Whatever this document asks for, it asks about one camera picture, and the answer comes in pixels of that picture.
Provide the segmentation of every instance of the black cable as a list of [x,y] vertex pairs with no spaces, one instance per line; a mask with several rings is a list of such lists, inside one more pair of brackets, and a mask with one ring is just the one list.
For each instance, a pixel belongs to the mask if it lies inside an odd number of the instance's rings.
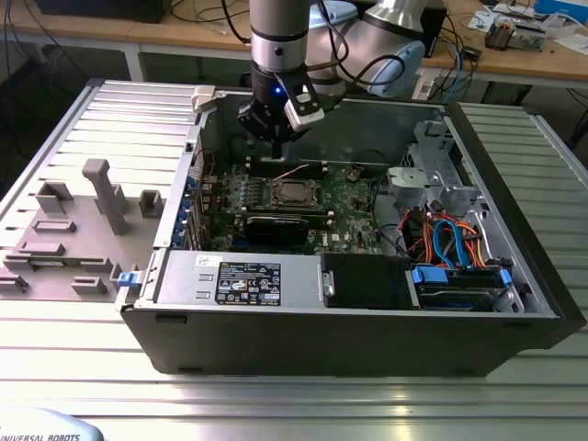
[[464,92],[463,97],[461,98],[462,101],[465,101],[466,97],[468,96],[469,88],[471,87],[471,84],[474,82],[474,72],[476,72],[476,69],[478,69],[478,62],[476,62],[476,64],[474,65],[473,61],[470,60],[469,61],[470,78],[469,78],[468,86],[466,87],[466,91]]
[[51,39],[51,41],[53,42],[53,44],[55,44],[55,46],[57,46],[63,52],[63,55],[65,55],[67,57],[67,59],[72,64],[72,66],[75,67],[75,69],[80,73],[80,75],[82,75],[85,78],[85,80],[87,81],[89,79],[89,77],[85,73],[84,69],[82,69],[80,67],[80,65],[74,61],[74,59],[70,56],[70,54],[67,53],[67,51],[63,48],[63,46],[57,42],[57,40],[50,34],[50,32],[47,29],[45,29],[45,27],[43,25],[41,25],[40,21],[37,19],[37,17],[35,17],[35,14],[33,14],[33,11],[30,9],[30,5],[28,4],[28,0],[25,0],[25,8],[28,10],[28,14],[33,18],[33,20],[35,20],[35,22],[37,22],[39,27],[43,30],[45,35],[47,37],[49,37]]
[[[584,107],[584,108],[588,108],[588,104],[583,103],[582,101],[580,101],[578,99],[578,97],[576,95],[573,94],[572,90],[573,89],[566,89],[568,91],[568,93],[570,94],[570,96],[574,99],[574,101],[576,101],[576,103],[578,103],[580,106]],[[582,94],[578,94],[579,96],[581,96],[582,98],[586,98],[588,99],[588,97],[582,95]]]
[[517,17],[517,18],[521,18],[526,21],[533,19],[532,17],[528,17],[525,15],[525,12],[531,6],[531,0],[527,0],[526,5],[519,4],[520,6],[525,7],[525,9],[523,9],[523,12],[518,12],[518,11],[514,11],[513,9],[511,9],[511,6],[516,6],[517,3],[518,2],[516,2],[516,1],[513,1],[513,3],[511,5],[506,3],[506,9],[508,9],[508,12],[510,12],[510,14],[508,14],[508,15],[513,16],[513,17]]
[[8,127],[10,128],[10,134],[8,136],[8,151],[10,154],[11,146],[14,143],[18,154],[25,159],[31,159],[30,156],[20,150],[20,143],[18,142],[17,127],[15,124],[15,115],[13,108],[13,97],[12,97],[12,72],[10,69],[10,54],[8,53],[8,23],[10,21],[10,14],[12,12],[12,0],[6,1],[6,9],[4,14],[4,38],[5,38],[5,59],[6,59],[6,95],[8,97]]
[[357,83],[360,81],[360,78],[361,78],[362,76],[364,76],[364,75],[365,75],[365,74],[366,74],[366,73],[369,71],[369,69],[371,69],[371,68],[372,68],[374,65],[376,65],[377,63],[379,63],[379,62],[381,62],[381,61],[383,61],[383,60],[396,60],[397,62],[399,62],[399,63],[401,64],[401,72],[400,72],[400,74],[399,74],[399,75],[398,75],[396,78],[394,78],[393,80],[389,80],[389,81],[386,81],[386,82],[379,82],[379,83],[384,83],[384,84],[390,84],[390,83],[393,83],[393,82],[394,82],[394,81],[396,81],[398,78],[400,78],[400,77],[401,77],[401,76],[404,74],[404,72],[406,71],[406,64],[404,63],[404,60],[403,60],[401,57],[399,57],[398,55],[392,55],[392,54],[390,54],[390,55],[381,55],[381,56],[379,56],[378,58],[375,58],[374,60],[372,60],[371,62],[369,62],[368,64],[366,64],[366,67],[364,67],[364,68],[363,68],[363,69],[362,69],[362,70],[361,70],[361,71],[360,71],[360,72],[357,74],[357,76],[356,76],[356,77],[353,79],[353,81],[352,81],[351,83],[349,83],[349,86],[348,86],[348,87],[345,89],[345,91],[344,91],[344,92],[343,92],[343,93],[342,93],[340,96],[338,96],[338,97],[335,99],[335,104],[339,104],[341,101],[343,101],[343,99],[344,99],[344,98],[345,98],[347,95],[349,95],[349,91],[350,91],[351,89],[353,89],[353,87],[355,87],[355,86],[357,85]]
[[10,174],[10,160],[12,159],[12,143],[13,143],[13,136],[14,136],[14,120],[12,118],[12,91],[11,88],[11,72],[10,72],[10,55],[8,53],[8,13],[10,11],[10,0],[6,2],[6,8],[4,11],[4,44],[5,44],[5,63],[6,63],[6,93],[8,95],[8,145],[7,145],[7,152],[6,152],[6,166],[4,170],[4,178],[2,179],[2,186],[0,189],[4,193],[4,191],[8,187],[8,176]]
[[578,123],[571,133],[570,142],[568,143],[570,150],[573,151],[578,146],[578,143],[586,136],[586,133],[588,133],[588,108],[584,111],[580,119],[578,119]]
[[580,92],[578,92],[576,89],[568,89],[571,90],[574,94],[581,96],[584,99],[588,99],[588,96],[586,95],[582,95]]
[[[170,13],[170,15],[171,15],[171,16],[173,16],[173,17],[175,17],[175,18],[177,18],[178,20],[185,21],[186,23],[196,23],[196,24],[202,24],[202,23],[214,23],[214,22],[217,22],[217,21],[223,21],[223,20],[226,20],[226,19],[227,19],[227,18],[224,16],[224,14],[222,15],[222,17],[218,17],[218,18],[211,18],[211,19],[202,19],[202,20],[197,20],[197,19],[192,19],[192,18],[185,18],[185,17],[179,16],[179,15],[176,13],[175,9],[176,9],[178,6],[180,6],[182,3],[184,3],[185,1],[186,1],[186,0],[179,0],[179,2],[175,3],[175,4],[174,4],[174,5],[173,5],[173,6],[170,8],[170,10],[169,10],[169,13]],[[208,11],[213,11],[213,10],[216,10],[216,9],[222,9],[222,6],[207,7],[207,8],[205,8],[205,9],[202,9],[202,10],[201,10],[201,11],[200,11],[198,14],[199,14],[199,15],[201,15],[201,14],[204,14],[205,12],[208,12]],[[240,11],[240,12],[236,12],[236,13],[234,13],[234,14],[231,14],[231,17],[237,17],[237,16],[240,16],[240,15],[242,15],[242,14],[247,14],[248,12],[249,12],[249,9],[246,9],[246,10],[244,10],[244,11]]]
[[[455,23],[453,22],[453,20],[449,16],[447,16],[447,21],[449,22],[451,29],[447,29],[447,28],[441,28],[441,29],[442,29],[442,31],[444,30],[445,32],[449,32],[449,33],[453,34],[453,40],[447,35],[444,35],[444,34],[441,34],[441,35],[444,38],[446,38],[447,40],[450,40],[452,43],[454,43],[459,53],[463,53],[463,48],[465,47],[465,45],[464,45],[463,39],[456,31]],[[449,90],[453,86],[453,84],[450,84],[450,86],[448,88],[446,88],[446,82],[449,80],[449,76],[458,67],[458,58],[457,57],[453,58],[453,61],[454,61],[453,66],[451,67],[451,69],[449,69],[449,71],[445,75],[445,78],[443,79],[441,84],[435,85],[435,90],[429,96],[429,98],[428,98],[429,100],[435,98],[435,96],[439,92],[441,92],[441,96],[443,96],[443,93],[446,92],[447,90]]]
[[[22,55],[22,56],[23,56],[23,57],[24,57],[26,60],[33,61],[33,62],[35,63],[35,66],[37,67],[37,71],[36,71],[36,72],[39,74],[39,78],[40,78],[41,82],[42,82],[42,83],[44,83],[44,84],[45,84],[47,87],[49,87],[49,83],[47,83],[47,82],[45,81],[45,79],[43,78],[43,75],[42,75],[42,73],[41,73],[41,71],[40,71],[40,70],[41,70],[41,68],[43,67],[43,65],[42,65],[42,64],[39,64],[39,63],[37,63],[37,62],[36,62],[34,59],[31,59],[31,58],[30,58],[30,55],[28,55],[28,51],[27,51],[27,49],[24,47],[24,45],[22,44],[22,41],[20,41],[20,38],[18,37],[18,33],[17,33],[17,30],[16,30],[16,28],[15,28],[14,24],[12,23],[12,18],[11,18],[11,15],[10,15],[10,13],[8,14],[8,23],[10,24],[10,30],[12,31],[12,35],[14,36],[14,38],[15,38],[15,40],[16,40],[15,46],[18,46],[18,47],[20,48],[20,52],[24,52],[24,54],[23,54],[23,53],[21,53],[21,55]],[[69,91],[69,90],[67,90],[66,88],[62,87],[61,85],[59,85],[59,84],[57,84],[57,83],[55,83],[55,82],[53,82],[52,84],[53,84],[53,87],[55,87],[55,88],[57,88],[57,89],[60,89],[61,91],[63,91],[63,92],[64,92],[66,95],[68,95],[69,97],[71,97],[71,98],[75,98],[75,94],[73,94],[72,92],[70,92],[70,91]],[[56,102],[58,102],[58,103],[59,103],[59,104],[61,104],[62,106],[69,107],[69,104],[62,102],[62,101],[61,101],[61,100],[60,100],[60,99],[59,99],[59,98],[58,98],[58,97],[57,97],[57,96],[56,96],[56,95],[53,93],[53,91],[52,91],[51,89],[48,89],[48,90],[49,90],[49,93],[50,93],[51,97],[52,97],[52,98],[53,98],[53,99],[54,99]]]
[[[327,6],[324,3],[324,0],[320,0],[319,2],[317,2],[316,6],[319,10],[319,14],[321,14],[322,20],[324,20],[324,23],[327,25],[327,28],[329,29],[329,39],[331,40],[331,51],[333,53],[333,57],[337,61],[337,64],[341,66],[341,64],[347,59],[347,57],[349,57],[349,43],[347,43],[347,40],[345,39],[343,34],[339,32],[339,29],[337,29],[337,27],[333,23],[331,23],[331,19],[329,18],[329,11],[327,10]],[[337,50],[337,48],[335,47],[333,34],[337,36],[337,38],[341,41],[341,44],[343,44],[343,47],[345,48],[345,52],[342,58],[339,58],[339,50]]]
[[222,12],[224,12],[224,17],[227,19],[227,23],[229,24],[229,28],[231,28],[232,35],[235,36],[237,40],[239,40],[242,44],[249,44],[251,43],[251,39],[247,39],[243,37],[237,28],[233,25],[231,20],[231,15],[229,14],[229,8],[227,7],[227,0],[220,0],[220,4],[222,5]]
[[352,160],[351,160],[351,161],[352,161],[353,163],[356,163],[356,162],[358,161],[358,159],[359,159],[359,158],[361,158],[362,156],[365,156],[365,155],[366,155],[366,153],[374,153],[375,155],[377,155],[377,156],[379,156],[381,159],[383,159],[383,160],[384,160],[384,162],[385,162],[386,164],[391,164],[391,162],[390,162],[390,159],[388,159],[388,158],[386,157],[386,155],[385,155],[385,154],[384,154],[382,151],[380,151],[380,150],[378,150],[378,149],[365,149],[365,150],[362,150],[362,151],[360,151],[360,152],[357,152],[357,153],[356,153],[356,154],[353,156],[353,158],[352,158]]
[[[382,56],[378,57],[377,59],[372,60],[370,63],[367,64],[367,66],[357,76],[349,73],[349,71],[347,71],[347,69],[343,66],[343,61],[349,56],[349,45],[348,45],[347,41],[345,40],[345,37],[341,34],[341,32],[339,32],[339,30],[331,23],[331,19],[329,18],[329,14],[328,14],[326,5],[324,4],[324,0],[319,0],[319,2],[317,3],[317,7],[319,9],[319,13],[321,14],[322,19],[324,20],[324,22],[327,25],[327,28],[329,29],[329,39],[331,41],[331,51],[333,52],[333,57],[337,61],[337,64],[338,64],[339,68],[343,71],[343,73],[345,75],[347,75],[349,78],[353,79],[350,83],[350,86],[347,87],[346,90],[337,98],[337,100],[336,100],[337,104],[340,103],[343,100],[343,98],[345,98],[345,96],[347,96],[350,88],[356,86],[358,83],[360,83],[362,85],[369,85],[369,86],[390,85],[390,84],[394,83],[398,78],[400,78],[404,74],[404,72],[406,71],[406,64],[404,63],[404,60],[397,55],[382,55]],[[343,58],[339,58],[338,50],[337,50],[337,48],[335,46],[335,42],[334,42],[334,37],[333,37],[334,33],[341,40],[342,44],[345,47],[345,55],[343,56]],[[364,81],[361,79],[361,77],[363,75],[365,75],[369,69],[371,69],[377,62],[381,62],[382,60],[396,60],[397,62],[399,62],[401,64],[401,73],[396,78],[393,78],[393,79],[387,80],[387,81],[369,82],[369,81]]]

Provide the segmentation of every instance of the power supply label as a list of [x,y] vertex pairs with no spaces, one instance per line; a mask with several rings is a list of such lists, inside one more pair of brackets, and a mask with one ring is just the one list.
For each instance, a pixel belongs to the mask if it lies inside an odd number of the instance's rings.
[[215,300],[220,305],[280,305],[280,264],[222,262],[217,280]]

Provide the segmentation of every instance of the electronic equipment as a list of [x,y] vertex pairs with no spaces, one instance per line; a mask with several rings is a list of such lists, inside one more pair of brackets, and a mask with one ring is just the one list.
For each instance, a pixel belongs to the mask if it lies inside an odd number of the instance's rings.
[[447,7],[442,0],[428,0],[421,15],[421,26],[423,27],[423,36],[421,41],[424,44],[424,57],[431,58],[435,51],[435,45],[443,22],[447,16]]
[[508,17],[496,17],[484,37],[487,48],[504,51],[507,47],[541,51],[547,34],[536,23],[518,23]]
[[36,0],[42,14],[126,18],[159,23],[172,0]]
[[170,200],[189,203],[167,203],[150,264],[120,283],[139,299],[117,300],[158,370],[480,376],[584,323],[575,305],[561,316],[569,294],[469,123],[477,107],[348,101],[275,161],[243,135],[215,143],[247,96],[205,95],[187,145],[214,167],[180,166]]
[[[0,205],[0,228],[40,206],[9,232],[0,299],[114,301],[155,368],[205,375],[484,376],[585,325],[566,286],[583,271],[554,263],[588,245],[541,216],[577,206],[585,171],[553,135],[529,152],[540,119],[347,99],[271,160],[231,118],[250,98],[88,86]],[[37,177],[55,161],[77,165]],[[555,171],[570,191],[520,187]]]

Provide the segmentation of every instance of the red wire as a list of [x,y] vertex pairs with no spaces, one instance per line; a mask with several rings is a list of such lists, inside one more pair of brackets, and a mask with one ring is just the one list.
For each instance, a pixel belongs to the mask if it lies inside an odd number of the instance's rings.
[[476,255],[474,254],[474,250],[471,247],[471,244],[469,242],[464,242],[464,244],[468,247],[469,256],[471,257],[472,264],[474,266],[478,266],[478,260],[476,259]]
[[404,215],[404,217],[402,218],[401,224],[398,226],[398,229],[397,229],[398,232],[401,232],[402,231],[402,228],[404,228],[404,224],[408,220],[409,214],[410,214],[410,211],[408,213],[406,213]]
[[210,173],[209,176],[212,176],[212,174],[214,173],[214,167],[217,164],[217,157],[215,156],[215,154],[212,154],[212,167],[210,168]]
[[415,243],[413,243],[413,246],[411,246],[407,251],[412,251],[414,248],[416,248],[416,245],[418,245],[422,241],[423,241],[423,238],[419,239],[418,241],[416,241]]

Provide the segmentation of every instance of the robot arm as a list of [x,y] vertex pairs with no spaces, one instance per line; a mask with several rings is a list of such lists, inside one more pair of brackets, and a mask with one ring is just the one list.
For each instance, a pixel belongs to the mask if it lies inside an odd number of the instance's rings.
[[424,55],[425,0],[379,0],[361,20],[347,2],[312,3],[250,0],[253,98],[238,120],[275,158],[324,118],[319,92],[342,96],[347,81],[394,96]]

